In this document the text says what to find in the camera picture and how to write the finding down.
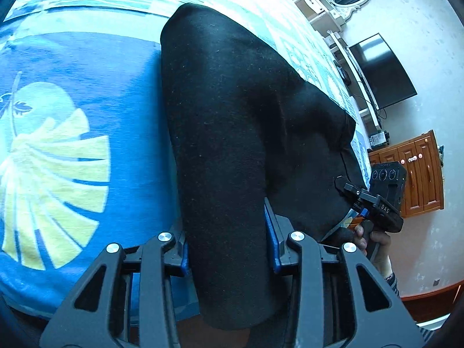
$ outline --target cabinet drawer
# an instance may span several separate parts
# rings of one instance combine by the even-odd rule
[[[369,155],[369,162],[371,166],[375,165],[376,163],[380,163],[380,155],[379,154]]]
[[[441,172],[438,168],[437,150],[434,140],[428,136],[414,142],[417,151],[417,163],[421,169],[422,193],[424,194],[424,211],[440,207]]]
[[[380,163],[400,161],[397,148],[388,149],[379,153]]]
[[[397,150],[399,161],[407,171],[403,203],[405,205],[405,215],[409,216],[424,210],[424,197],[419,163],[417,160],[409,161],[409,159],[417,156],[416,145],[412,142],[399,146]]]

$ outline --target white wall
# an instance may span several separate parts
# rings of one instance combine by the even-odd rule
[[[348,45],[380,33],[418,95],[386,109],[391,143],[430,129],[445,146],[445,209],[405,220],[391,261],[401,295],[464,279],[464,27],[447,0],[370,0],[342,33]],[[440,279],[433,287],[433,281]]]

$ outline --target white tv stand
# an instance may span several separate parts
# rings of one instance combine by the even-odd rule
[[[353,54],[349,50],[347,44],[337,32],[334,33],[334,32],[329,31],[329,37],[327,38],[326,42],[327,41],[329,41],[328,45],[333,54],[335,54],[336,52],[341,53],[349,69],[348,73],[352,81],[357,83],[357,86],[361,90],[362,97],[364,97],[366,101],[367,107],[359,111],[361,117],[363,119],[370,117],[372,119],[372,123],[375,126],[375,129],[377,131],[380,131],[381,127],[380,127],[379,120],[377,118],[377,110],[379,109],[379,106],[377,104],[377,101],[375,101],[374,94],[372,93],[372,90],[369,87],[369,84],[367,83],[367,80],[364,77],[362,70],[360,69],[358,63],[356,62],[356,59],[354,59]]]

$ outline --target sleeve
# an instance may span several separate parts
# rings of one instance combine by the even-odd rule
[[[400,297],[400,291],[398,290],[398,279],[395,276],[395,273],[392,273],[387,279],[388,285],[393,289],[393,292]],[[419,327],[419,331],[421,332],[422,336],[424,337],[424,342],[428,342],[435,331],[424,329],[423,327]]]

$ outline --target yellow fan pattern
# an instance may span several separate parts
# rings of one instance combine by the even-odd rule
[[[0,211],[3,209],[5,225],[2,250],[16,261],[19,250],[22,265],[40,270],[45,266],[35,229],[40,230],[53,266],[69,263],[89,243],[98,221],[76,213],[65,203],[101,213],[108,195],[107,186],[75,180],[110,180],[108,136],[78,139],[90,130],[79,108],[56,125],[54,119],[47,118],[36,131],[17,135],[0,165]]]

